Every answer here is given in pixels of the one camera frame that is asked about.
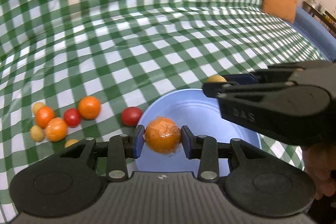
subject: table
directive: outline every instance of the table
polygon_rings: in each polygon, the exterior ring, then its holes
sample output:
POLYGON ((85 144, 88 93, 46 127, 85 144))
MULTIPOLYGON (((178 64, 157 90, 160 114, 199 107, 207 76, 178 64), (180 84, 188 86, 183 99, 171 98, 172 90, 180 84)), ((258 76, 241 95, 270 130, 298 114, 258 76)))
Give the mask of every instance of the table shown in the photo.
MULTIPOLYGON (((322 26, 323 27, 328 27, 329 30, 327 29, 327 31, 329 31, 331 33, 331 35, 336 36, 336 26, 332 23, 330 23, 323 15, 321 15, 321 13, 319 11, 317 11, 313 6, 311 6, 310 4, 308 4, 307 2, 303 2, 302 4, 302 8, 307 11, 306 9, 308 8, 308 13, 312 16, 312 17, 317 17, 323 24, 325 24, 326 26, 322 26)), ((327 14, 332 20, 334 20, 335 24, 336 24, 336 20, 335 18, 328 12, 327 14)))

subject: blue bowl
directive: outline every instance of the blue bowl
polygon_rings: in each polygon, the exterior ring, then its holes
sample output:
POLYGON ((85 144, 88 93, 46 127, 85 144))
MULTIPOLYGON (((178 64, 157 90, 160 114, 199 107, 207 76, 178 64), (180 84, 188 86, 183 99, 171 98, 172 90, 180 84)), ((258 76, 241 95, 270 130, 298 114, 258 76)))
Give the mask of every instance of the blue bowl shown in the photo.
MULTIPOLYGON (((240 138, 261 149, 259 135, 221 118, 218 102, 207 98, 201 89, 176 90, 156 100, 142 115, 138 124, 147 127, 158 116, 172 119, 181 128, 188 126, 195 136, 208 135, 218 142, 229 143, 232 138, 240 138)), ((197 175, 200 160, 185 157, 180 144, 171 155, 162 155, 144 145, 139 159, 135 161, 137 170, 144 172, 185 172, 197 175)), ((219 159, 219 174, 230 173, 227 159, 219 159)))

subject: plastic wrap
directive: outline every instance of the plastic wrap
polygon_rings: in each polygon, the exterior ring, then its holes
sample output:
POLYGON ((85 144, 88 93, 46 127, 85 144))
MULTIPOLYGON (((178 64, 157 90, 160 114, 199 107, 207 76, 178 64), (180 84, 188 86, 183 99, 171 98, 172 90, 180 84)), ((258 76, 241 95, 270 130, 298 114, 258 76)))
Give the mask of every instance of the plastic wrap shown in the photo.
POLYGON ((173 120, 159 116, 148 124, 145 140, 151 150, 169 155, 179 146, 181 131, 173 120))

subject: tangerine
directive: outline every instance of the tangerine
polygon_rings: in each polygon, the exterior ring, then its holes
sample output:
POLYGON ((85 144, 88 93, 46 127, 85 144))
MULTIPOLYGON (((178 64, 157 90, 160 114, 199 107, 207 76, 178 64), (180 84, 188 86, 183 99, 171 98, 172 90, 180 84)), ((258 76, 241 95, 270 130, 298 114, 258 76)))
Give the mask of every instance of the tangerine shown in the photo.
POLYGON ((78 104, 78 111, 80 115, 87 120, 97 118, 100 113, 100 109, 100 101, 93 96, 84 97, 78 104))
POLYGON ((50 107, 44 106, 36 113, 35 121, 39 127, 45 128, 53 118, 55 118, 54 111, 50 107))
POLYGON ((45 128, 47 138, 52 142, 63 140, 68 132, 68 125, 59 117, 53 118, 45 128))
POLYGON ((151 150, 170 154, 181 141, 181 131, 173 120, 160 116, 148 124, 145 139, 151 150))

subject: blue sofa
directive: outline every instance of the blue sofa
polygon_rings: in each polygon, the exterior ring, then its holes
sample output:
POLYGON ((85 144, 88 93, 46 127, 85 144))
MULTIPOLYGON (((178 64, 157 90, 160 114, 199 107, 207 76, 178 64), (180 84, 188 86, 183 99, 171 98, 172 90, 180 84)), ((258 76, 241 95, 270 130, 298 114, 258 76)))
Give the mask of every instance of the blue sofa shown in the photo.
POLYGON ((325 59, 336 61, 336 39, 305 10, 297 7, 295 21, 289 25, 313 43, 325 59))

